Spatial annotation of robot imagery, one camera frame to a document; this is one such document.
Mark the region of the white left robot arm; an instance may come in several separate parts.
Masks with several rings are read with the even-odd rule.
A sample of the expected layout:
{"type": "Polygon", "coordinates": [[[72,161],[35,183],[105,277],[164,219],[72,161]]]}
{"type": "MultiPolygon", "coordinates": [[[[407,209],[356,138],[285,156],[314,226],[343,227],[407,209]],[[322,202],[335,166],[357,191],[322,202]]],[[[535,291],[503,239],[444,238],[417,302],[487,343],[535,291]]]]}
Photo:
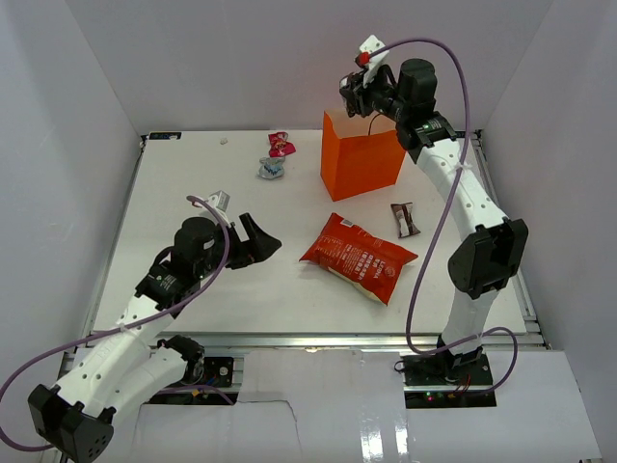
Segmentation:
{"type": "Polygon", "coordinates": [[[195,296],[219,267],[244,268],[272,257],[281,242],[250,214],[233,225],[197,216],[186,219],[174,243],[154,260],[117,320],[118,332],[89,350],[52,387],[38,385],[28,397],[39,435],[74,462],[95,461],[123,418],[168,386],[203,379],[204,353],[181,335],[160,340],[176,316],[169,309],[195,296]]]}

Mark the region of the silver blue candy wrapper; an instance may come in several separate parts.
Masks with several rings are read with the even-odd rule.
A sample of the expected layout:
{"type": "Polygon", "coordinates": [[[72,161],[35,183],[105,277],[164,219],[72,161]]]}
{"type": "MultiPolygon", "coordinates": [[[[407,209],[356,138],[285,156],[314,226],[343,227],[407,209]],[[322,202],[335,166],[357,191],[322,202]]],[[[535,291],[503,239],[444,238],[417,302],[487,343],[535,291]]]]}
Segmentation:
{"type": "Polygon", "coordinates": [[[272,180],[284,176],[284,157],[262,157],[259,159],[257,176],[272,180]]]}

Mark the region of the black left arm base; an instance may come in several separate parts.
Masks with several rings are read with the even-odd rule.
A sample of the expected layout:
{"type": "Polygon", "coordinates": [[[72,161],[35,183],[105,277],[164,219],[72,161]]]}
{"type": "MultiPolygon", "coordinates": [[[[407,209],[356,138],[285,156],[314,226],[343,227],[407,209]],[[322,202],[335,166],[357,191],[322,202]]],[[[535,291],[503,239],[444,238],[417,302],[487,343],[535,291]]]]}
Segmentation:
{"type": "Polygon", "coordinates": [[[232,357],[205,357],[193,379],[175,382],[167,386],[167,389],[202,389],[204,386],[228,388],[232,385],[234,366],[235,361],[232,357]]]}

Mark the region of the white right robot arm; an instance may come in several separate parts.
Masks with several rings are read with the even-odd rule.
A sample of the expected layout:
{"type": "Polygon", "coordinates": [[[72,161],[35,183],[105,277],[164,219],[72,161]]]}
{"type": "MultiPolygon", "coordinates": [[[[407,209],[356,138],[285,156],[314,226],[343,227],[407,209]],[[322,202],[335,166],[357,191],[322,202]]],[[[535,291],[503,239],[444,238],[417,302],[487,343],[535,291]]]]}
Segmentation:
{"type": "Polygon", "coordinates": [[[398,143],[443,197],[460,234],[447,263],[455,293],[435,361],[437,376],[455,385],[482,353],[488,313],[518,272],[528,228],[524,220],[509,218],[466,166],[468,145],[435,109],[437,84],[430,62],[409,59],[397,75],[387,65],[350,73],[341,79],[339,92],[349,116],[378,113],[395,123],[398,143]]]}

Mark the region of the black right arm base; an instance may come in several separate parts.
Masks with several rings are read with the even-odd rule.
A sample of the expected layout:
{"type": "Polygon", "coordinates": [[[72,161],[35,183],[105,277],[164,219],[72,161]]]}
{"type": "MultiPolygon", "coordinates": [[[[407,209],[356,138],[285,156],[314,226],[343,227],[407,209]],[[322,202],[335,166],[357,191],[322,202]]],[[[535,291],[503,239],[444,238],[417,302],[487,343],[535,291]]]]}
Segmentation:
{"type": "Polygon", "coordinates": [[[405,356],[395,362],[393,368],[403,374],[405,385],[410,387],[446,386],[452,390],[462,390],[464,386],[493,385],[493,376],[486,355],[482,355],[476,362],[456,368],[448,368],[437,356],[405,356]]]}

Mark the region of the brown chocolate snack packet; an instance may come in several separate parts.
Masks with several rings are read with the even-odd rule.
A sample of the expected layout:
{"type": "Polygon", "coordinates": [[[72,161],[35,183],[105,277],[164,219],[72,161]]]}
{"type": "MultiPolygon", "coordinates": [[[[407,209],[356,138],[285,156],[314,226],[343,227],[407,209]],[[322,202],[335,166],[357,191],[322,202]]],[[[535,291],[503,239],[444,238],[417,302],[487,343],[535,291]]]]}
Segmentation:
{"type": "Polygon", "coordinates": [[[413,219],[412,202],[402,204],[391,204],[390,209],[397,224],[398,237],[406,238],[420,234],[413,219]]]}

